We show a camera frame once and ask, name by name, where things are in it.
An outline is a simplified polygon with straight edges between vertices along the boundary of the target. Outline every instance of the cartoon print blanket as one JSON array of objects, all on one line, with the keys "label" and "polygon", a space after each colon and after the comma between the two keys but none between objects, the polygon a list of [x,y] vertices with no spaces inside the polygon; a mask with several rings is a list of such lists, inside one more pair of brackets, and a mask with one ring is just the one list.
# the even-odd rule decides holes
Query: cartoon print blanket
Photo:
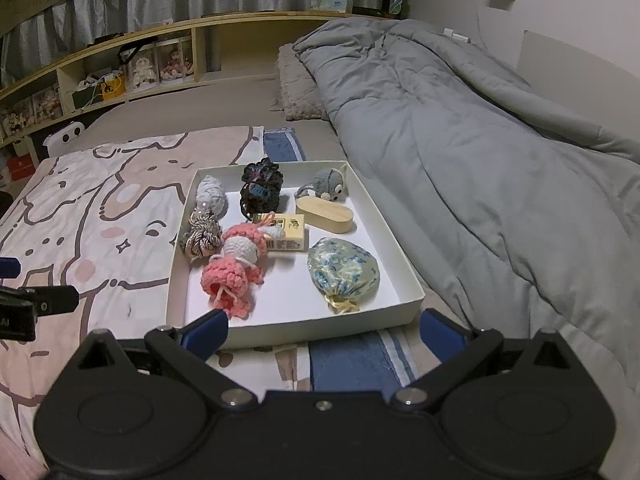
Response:
[{"label": "cartoon print blanket", "polygon": [[[44,462],[33,436],[36,407],[82,338],[98,327],[140,337],[162,324],[194,172],[244,163],[240,157],[256,143],[263,153],[257,132],[212,128],[46,159],[2,218],[0,254],[22,264],[21,275],[3,285],[73,285],[80,295],[72,314],[39,320],[36,341],[0,340],[0,428],[32,458]],[[308,388],[308,353],[306,367],[296,368],[306,346],[268,350],[259,360],[271,365],[271,384]],[[218,366],[228,365],[226,354],[218,357]],[[306,376],[298,377],[301,368]]]}]

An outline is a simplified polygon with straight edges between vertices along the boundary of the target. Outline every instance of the white crochet ball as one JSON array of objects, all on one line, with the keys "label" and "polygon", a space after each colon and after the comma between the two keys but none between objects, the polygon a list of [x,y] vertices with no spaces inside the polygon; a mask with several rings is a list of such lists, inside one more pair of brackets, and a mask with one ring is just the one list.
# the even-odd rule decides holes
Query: white crochet ball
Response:
[{"label": "white crochet ball", "polygon": [[249,238],[244,236],[232,236],[231,238],[227,238],[224,246],[222,247],[222,253],[225,256],[243,258],[251,264],[258,261],[258,247],[249,240]]}]

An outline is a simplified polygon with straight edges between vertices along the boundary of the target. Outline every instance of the pink crochet doll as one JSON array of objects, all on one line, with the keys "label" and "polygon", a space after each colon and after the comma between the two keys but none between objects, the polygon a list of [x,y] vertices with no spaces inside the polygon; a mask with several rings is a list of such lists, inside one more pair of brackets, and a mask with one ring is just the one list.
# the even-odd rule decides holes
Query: pink crochet doll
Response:
[{"label": "pink crochet doll", "polygon": [[251,303],[243,298],[249,283],[264,283],[262,272],[255,265],[258,258],[267,253],[267,241],[282,238],[281,227],[270,226],[273,213],[259,224],[238,224],[222,233],[222,249],[214,254],[202,271],[200,285],[213,300],[213,308],[221,308],[231,319],[233,316],[246,319]]}]

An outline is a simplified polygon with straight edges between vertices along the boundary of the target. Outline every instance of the white tray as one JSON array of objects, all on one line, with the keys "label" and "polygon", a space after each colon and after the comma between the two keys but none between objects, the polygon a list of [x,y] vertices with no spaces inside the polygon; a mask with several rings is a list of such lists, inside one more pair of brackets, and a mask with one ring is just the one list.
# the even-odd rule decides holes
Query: white tray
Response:
[{"label": "white tray", "polygon": [[[254,310],[247,320],[236,317],[229,320],[224,348],[253,348],[369,332],[409,323],[417,313],[424,299],[422,287],[378,208],[348,163],[281,163],[284,184],[279,212],[295,213],[293,193],[311,181],[321,168],[337,168],[344,175],[347,191],[342,200],[353,210],[354,227],[347,234],[334,235],[306,226],[306,248],[323,237],[344,238],[360,245],[378,260],[378,291],[360,305],[359,312],[335,315],[311,280],[306,267],[306,251],[270,251],[258,262],[266,272],[263,285],[252,285]],[[220,179],[228,199],[228,211],[220,221],[222,229],[245,221],[239,207],[243,169],[243,166],[225,166],[198,170],[186,199],[180,232],[188,225],[198,184],[208,174]],[[183,326],[209,312],[209,296],[200,286],[204,263],[191,267],[176,242],[169,278],[167,324]]]}]

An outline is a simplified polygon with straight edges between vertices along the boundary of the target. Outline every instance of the metal screw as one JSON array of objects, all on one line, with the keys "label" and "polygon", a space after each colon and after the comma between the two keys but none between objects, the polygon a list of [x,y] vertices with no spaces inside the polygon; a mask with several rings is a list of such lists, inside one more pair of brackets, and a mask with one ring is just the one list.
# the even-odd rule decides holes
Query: metal screw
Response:
[{"label": "metal screw", "polygon": [[403,388],[396,392],[396,399],[405,406],[414,406],[427,400],[427,392],[420,388]]},{"label": "metal screw", "polygon": [[220,399],[229,406],[242,406],[254,399],[254,394],[244,388],[231,388],[220,395]]},{"label": "metal screw", "polygon": [[315,406],[321,412],[327,412],[334,405],[332,404],[332,402],[330,400],[318,400],[318,402],[316,402]]}]

